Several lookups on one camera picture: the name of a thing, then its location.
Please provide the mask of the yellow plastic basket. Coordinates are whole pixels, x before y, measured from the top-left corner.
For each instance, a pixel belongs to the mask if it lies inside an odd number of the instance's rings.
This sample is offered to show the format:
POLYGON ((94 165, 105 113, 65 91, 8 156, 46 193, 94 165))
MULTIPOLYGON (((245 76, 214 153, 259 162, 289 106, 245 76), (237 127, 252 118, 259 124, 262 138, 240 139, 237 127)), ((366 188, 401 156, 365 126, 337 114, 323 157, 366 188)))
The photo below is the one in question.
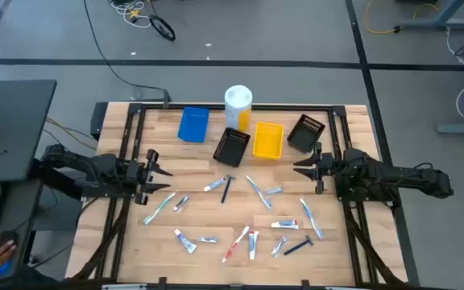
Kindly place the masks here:
POLYGON ((258 122, 255 128, 253 155, 259 158, 277 160, 282 156, 283 141, 283 125, 258 122))

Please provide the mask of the black desk top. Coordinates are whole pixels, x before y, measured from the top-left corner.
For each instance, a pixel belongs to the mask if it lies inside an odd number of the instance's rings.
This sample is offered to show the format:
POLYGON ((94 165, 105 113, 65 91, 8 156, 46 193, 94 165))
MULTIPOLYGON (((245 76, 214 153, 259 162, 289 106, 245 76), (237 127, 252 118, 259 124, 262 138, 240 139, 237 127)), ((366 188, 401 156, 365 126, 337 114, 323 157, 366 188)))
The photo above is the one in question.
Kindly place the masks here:
POLYGON ((0 81, 0 183, 31 170, 57 82, 0 81))

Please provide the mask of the dark blue disposable razor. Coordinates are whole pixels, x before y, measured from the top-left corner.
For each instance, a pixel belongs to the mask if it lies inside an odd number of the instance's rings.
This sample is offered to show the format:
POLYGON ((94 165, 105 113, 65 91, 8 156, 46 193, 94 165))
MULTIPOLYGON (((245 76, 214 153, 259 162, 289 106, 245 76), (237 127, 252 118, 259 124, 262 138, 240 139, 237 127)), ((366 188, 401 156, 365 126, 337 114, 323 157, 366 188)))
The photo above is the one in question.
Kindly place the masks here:
POLYGON ((226 186, 225 186, 224 192, 222 194, 222 199, 221 199, 222 204, 224 204, 226 201, 227 193, 229 191, 230 183, 232 180, 235 180, 234 176, 226 175, 226 186))
POLYGON ((304 247, 306 245, 310 245, 310 246, 313 246, 314 245, 314 242, 313 240, 310 238, 309 235, 306 235, 305 236, 305 240, 303 242, 300 242, 298 243, 297 245, 293 246, 292 248, 290 248, 289 250, 285 251, 284 252, 284 255, 290 255, 291 253, 293 253, 294 251, 297 251, 299 250, 301 247, 304 247))

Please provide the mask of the red toothbrush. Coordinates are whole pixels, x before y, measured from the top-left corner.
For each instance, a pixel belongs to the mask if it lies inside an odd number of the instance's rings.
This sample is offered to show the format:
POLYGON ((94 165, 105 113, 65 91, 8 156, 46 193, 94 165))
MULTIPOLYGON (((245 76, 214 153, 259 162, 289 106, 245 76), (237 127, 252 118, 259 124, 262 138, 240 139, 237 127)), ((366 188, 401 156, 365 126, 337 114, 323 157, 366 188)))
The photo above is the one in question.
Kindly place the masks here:
POLYGON ((225 256, 222 258, 222 263, 225 263, 230 256, 233 254, 234 249, 237 247, 237 245, 241 242, 242 238, 249 232, 250 226, 245 226, 245 228, 242 230, 242 233, 237 237, 237 239, 232 243, 230 246, 229 250, 226 252, 225 256))

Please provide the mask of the green toothbrush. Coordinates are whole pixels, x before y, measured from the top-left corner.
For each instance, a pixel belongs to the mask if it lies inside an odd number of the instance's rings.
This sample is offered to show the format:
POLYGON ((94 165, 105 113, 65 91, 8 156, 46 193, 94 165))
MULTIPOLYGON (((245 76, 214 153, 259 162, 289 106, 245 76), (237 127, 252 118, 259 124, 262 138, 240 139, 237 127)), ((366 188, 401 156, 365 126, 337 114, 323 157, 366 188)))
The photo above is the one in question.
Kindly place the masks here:
POLYGON ((164 209, 164 207, 172 200, 172 198, 175 195, 176 193, 171 193, 169 196, 167 196, 152 214, 146 216, 143 219, 143 224, 145 226, 149 225, 155 219, 155 217, 164 209))

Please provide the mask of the blue toothbrush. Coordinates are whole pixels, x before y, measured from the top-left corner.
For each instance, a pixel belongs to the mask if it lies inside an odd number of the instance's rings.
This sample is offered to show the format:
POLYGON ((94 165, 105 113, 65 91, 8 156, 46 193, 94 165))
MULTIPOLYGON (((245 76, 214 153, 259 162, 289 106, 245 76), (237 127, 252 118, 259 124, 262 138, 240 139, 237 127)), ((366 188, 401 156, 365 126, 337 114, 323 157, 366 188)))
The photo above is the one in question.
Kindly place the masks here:
POLYGON ((309 208, 309 206, 303 198, 300 199, 300 203, 303 206, 304 213, 306 217, 309 219, 309 222, 311 224, 311 227, 313 228, 315 235, 321 241, 323 239, 323 233, 321 231, 321 227, 317 224, 315 217, 313 216, 313 212, 311 211, 311 209, 309 208))
POLYGON ((271 208, 271 202, 265 198, 265 196, 263 195, 260 188, 256 185, 256 183, 249 176, 245 176, 245 178, 249 182, 251 187, 254 189, 254 191, 258 194, 258 196, 259 196, 260 200, 262 201, 262 203, 264 203, 264 205, 268 209, 270 209, 271 208))

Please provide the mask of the black corner bracket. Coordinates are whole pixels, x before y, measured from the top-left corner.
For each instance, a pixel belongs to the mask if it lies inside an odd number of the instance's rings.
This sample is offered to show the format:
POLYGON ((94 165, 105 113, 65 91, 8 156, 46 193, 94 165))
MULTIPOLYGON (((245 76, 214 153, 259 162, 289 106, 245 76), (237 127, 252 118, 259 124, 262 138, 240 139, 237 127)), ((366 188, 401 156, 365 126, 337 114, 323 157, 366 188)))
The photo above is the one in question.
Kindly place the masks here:
POLYGON ((90 120, 90 135, 97 141, 100 139, 107 107, 107 102, 97 102, 93 109, 90 120))

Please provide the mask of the black plastic basket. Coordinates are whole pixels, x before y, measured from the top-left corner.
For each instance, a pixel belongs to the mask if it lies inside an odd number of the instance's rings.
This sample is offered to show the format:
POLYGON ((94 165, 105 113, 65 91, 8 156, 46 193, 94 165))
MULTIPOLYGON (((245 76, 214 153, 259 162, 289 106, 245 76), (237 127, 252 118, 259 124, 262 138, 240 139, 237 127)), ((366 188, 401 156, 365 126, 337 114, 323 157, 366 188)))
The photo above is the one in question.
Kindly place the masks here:
POLYGON ((213 154, 221 164, 237 168, 247 149, 251 136, 233 128, 226 128, 213 154))
POLYGON ((298 151, 309 153, 324 130, 325 124, 302 114, 287 138, 288 144, 298 151))

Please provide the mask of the toothbrushes and toothpaste tubes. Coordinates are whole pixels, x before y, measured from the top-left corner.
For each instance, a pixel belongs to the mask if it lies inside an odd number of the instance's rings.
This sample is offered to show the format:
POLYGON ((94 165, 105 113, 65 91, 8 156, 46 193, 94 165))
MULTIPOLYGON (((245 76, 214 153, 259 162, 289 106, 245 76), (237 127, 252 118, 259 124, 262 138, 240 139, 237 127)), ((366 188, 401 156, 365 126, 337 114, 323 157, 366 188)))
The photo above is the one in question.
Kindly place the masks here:
POLYGON ((276 245, 272 249, 271 256, 273 258, 277 258, 280 255, 281 251, 284 249, 287 242, 288 242, 287 237, 285 237, 285 236, 281 237, 280 240, 276 243, 276 245))

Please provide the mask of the black computer mouse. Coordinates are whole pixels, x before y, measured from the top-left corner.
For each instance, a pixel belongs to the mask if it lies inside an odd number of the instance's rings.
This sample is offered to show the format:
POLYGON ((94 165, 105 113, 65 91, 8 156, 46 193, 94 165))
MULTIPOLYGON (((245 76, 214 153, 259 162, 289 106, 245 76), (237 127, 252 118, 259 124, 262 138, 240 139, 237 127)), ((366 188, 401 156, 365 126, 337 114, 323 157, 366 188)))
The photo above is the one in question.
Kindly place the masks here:
POLYGON ((19 235, 16 231, 6 230, 0 233, 0 248, 5 246, 8 242, 12 242, 12 245, 18 246, 19 235))

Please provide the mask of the small white toothpaste tube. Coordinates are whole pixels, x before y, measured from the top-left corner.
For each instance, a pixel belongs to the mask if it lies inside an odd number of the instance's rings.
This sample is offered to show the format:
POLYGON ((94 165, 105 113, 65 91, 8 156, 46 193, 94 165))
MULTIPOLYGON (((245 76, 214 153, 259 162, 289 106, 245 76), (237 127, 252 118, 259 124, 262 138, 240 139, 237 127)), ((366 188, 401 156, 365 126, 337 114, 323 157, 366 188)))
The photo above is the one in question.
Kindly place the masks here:
POLYGON ((249 260, 255 260, 259 232, 255 230, 250 230, 248 233, 248 236, 249 236, 249 260))
POLYGON ((174 233, 180 244, 185 248, 185 250, 189 254, 192 254, 197 249, 197 245, 190 239, 188 239, 180 230, 175 229, 174 233))
POLYGON ((212 182, 211 184, 206 185, 204 187, 204 191, 208 192, 208 191, 214 190, 214 189, 218 188, 219 186, 221 186, 222 184, 224 184, 226 182, 227 182, 227 178, 223 177, 220 180, 216 180, 216 181, 212 182))
POLYGON ((299 229, 299 223, 298 223, 297 219, 277 221, 277 222, 273 222, 271 224, 271 228, 298 230, 299 229))

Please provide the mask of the white wipes canister yellow label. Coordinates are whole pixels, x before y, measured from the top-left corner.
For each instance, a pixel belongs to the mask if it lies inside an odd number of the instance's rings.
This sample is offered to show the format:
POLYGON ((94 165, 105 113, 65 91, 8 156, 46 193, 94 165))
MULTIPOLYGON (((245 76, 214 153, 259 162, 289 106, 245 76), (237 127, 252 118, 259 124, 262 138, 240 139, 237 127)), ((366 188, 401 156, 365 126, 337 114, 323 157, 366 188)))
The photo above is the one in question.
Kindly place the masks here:
POLYGON ((226 125, 237 131, 247 131, 250 126, 252 92, 244 85, 234 85, 225 92, 224 99, 226 125))

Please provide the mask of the blue plastic basket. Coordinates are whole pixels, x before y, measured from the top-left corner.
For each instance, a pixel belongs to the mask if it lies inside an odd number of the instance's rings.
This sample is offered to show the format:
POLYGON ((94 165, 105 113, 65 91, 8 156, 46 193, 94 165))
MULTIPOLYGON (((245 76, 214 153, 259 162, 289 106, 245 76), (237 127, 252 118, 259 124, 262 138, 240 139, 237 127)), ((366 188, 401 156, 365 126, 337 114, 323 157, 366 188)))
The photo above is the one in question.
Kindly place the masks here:
POLYGON ((209 121, 209 110, 185 107, 177 137, 185 142, 203 143, 209 121))

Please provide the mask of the dark grey desk top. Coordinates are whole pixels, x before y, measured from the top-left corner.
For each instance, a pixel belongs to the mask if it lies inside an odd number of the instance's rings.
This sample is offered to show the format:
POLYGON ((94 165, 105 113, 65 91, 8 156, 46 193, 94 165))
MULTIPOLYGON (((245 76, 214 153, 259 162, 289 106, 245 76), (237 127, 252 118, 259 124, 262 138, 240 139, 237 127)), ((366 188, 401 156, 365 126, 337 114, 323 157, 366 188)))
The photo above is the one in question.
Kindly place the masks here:
POLYGON ((0 279, 13 276, 16 269, 24 264, 29 253, 28 240, 30 238, 32 219, 39 202, 43 183, 40 180, 29 180, 11 183, 3 193, 0 210, 0 233, 14 231, 17 234, 13 258, 0 272, 0 279))

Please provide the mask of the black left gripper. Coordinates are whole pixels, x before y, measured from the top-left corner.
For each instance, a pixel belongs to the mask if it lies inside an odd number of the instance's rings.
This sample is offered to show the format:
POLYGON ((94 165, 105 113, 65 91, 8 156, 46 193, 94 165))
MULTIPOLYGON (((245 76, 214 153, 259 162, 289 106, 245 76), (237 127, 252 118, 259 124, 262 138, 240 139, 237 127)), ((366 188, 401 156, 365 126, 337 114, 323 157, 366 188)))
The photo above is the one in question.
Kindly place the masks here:
POLYGON ((147 151, 147 162, 139 163, 132 160, 126 170, 125 190, 136 193, 135 203, 145 205, 148 201, 148 194, 154 193, 159 189, 170 187, 170 184, 153 183, 152 173, 156 172, 164 176, 172 176, 171 173, 164 171, 158 164, 159 154, 153 149, 147 151))

